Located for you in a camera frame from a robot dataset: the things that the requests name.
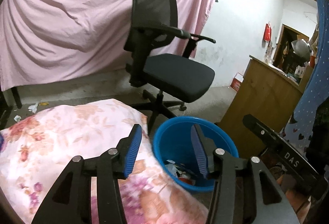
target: mesh backrest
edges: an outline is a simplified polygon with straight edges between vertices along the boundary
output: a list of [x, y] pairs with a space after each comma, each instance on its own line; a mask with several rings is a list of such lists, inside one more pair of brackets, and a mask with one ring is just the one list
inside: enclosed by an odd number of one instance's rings
[[[133, 0], [132, 29], [146, 22], [177, 27], [176, 0]], [[173, 35], [160, 35], [152, 43], [153, 48], [166, 46], [173, 39]]]

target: pink curtain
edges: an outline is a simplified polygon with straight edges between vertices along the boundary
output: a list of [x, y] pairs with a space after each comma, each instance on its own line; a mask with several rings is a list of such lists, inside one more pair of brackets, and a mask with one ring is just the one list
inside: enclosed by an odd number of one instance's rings
[[[177, 0], [178, 27], [200, 34], [214, 0]], [[132, 0], [4, 0], [0, 6], [0, 83], [69, 80], [124, 68]], [[182, 54], [175, 38], [153, 54]]]

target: screw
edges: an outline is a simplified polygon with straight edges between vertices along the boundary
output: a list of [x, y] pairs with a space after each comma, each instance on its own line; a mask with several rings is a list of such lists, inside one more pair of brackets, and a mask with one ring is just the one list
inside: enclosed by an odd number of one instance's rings
[[225, 151], [223, 149], [218, 148], [215, 150], [215, 153], [217, 153], [218, 155], [223, 155]]
[[81, 160], [81, 156], [80, 155], [76, 155], [72, 158], [73, 162], [79, 162]]
[[118, 150], [116, 148], [110, 148], [108, 151], [107, 151], [110, 155], [115, 155], [118, 153]]
[[253, 161], [254, 163], [259, 163], [260, 162], [260, 159], [257, 156], [253, 156], [251, 158], [251, 161]]

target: white wall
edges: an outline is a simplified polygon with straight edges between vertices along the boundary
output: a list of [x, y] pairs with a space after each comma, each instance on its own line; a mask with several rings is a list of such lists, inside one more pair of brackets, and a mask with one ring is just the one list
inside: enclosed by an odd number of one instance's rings
[[317, 8], [299, 0], [284, 0], [281, 24], [311, 38], [316, 26], [316, 13]]
[[218, 0], [213, 5], [203, 35], [216, 44], [200, 42], [195, 60], [215, 71], [213, 86], [228, 86], [236, 73], [243, 74], [249, 55], [264, 59], [265, 24], [272, 25], [275, 44], [283, 12], [283, 0]]
[[[272, 24], [275, 41], [282, 18], [283, 0], [218, 0], [213, 5], [203, 35], [217, 43], [200, 42], [195, 60], [215, 71], [213, 86], [228, 86], [236, 73], [244, 73], [249, 55], [264, 59], [265, 24]], [[46, 85], [21, 86], [22, 103], [115, 95], [135, 91], [121, 71], [86, 76]]]

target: chair armrest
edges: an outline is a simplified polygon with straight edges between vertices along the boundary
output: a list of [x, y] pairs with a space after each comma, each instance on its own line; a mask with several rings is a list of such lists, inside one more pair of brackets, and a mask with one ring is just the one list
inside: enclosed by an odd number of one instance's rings
[[209, 38], [209, 37], [201, 36], [201, 35], [198, 35], [198, 34], [191, 34], [191, 36], [196, 37], [197, 39], [193, 39], [193, 38], [189, 39], [189, 42], [187, 43], [187, 45], [185, 47], [185, 50], [183, 52], [182, 57], [189, 58], [192, 51], [196, 47], [196, 43], [201, 41], [201, 40], [207, 40], [209, 42], [212, 42], [212, 43], [216, 44], [216, 40], [212, 39], [212, 38]]
[[164, 25], [164, 24], [154, 24], [154, 23], [143, 23], [138, 24], [137, 26], [134, 26], [136, 29], [144, 29], [144, 30], [152, 30], [159, 32], [160, 34], [171, 34], [174, 35], [180, 39], [190, 39], [191, 34], [185, 30], [178, 29], [176, 27]]
[[201, 40], [207, 40], [209, 42], [212, 42], [213, 44], [216, 44], [216, 40], [215, 39], [212, 39], [212, 38], [209, 38], [209, 37], [206, 37], [206, 36], [202, 36], [202, 35], [198, 35], [198, 34], [191, 34], [191, 36], [198, 38], [196, 40], [197, 42], [199, 42]]

